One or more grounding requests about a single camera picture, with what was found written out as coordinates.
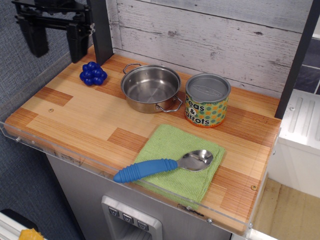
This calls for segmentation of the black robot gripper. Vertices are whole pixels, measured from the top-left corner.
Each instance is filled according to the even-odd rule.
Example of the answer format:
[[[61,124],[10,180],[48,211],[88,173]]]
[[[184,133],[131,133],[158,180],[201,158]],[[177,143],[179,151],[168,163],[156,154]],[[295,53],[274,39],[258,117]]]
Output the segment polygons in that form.
[[[75,0],[13,0],[16,21],[31,53],[40,58],[49,51],[46,28],[65,30],[71,61],[77,63],[88,51],[95,24],[91,7]]]

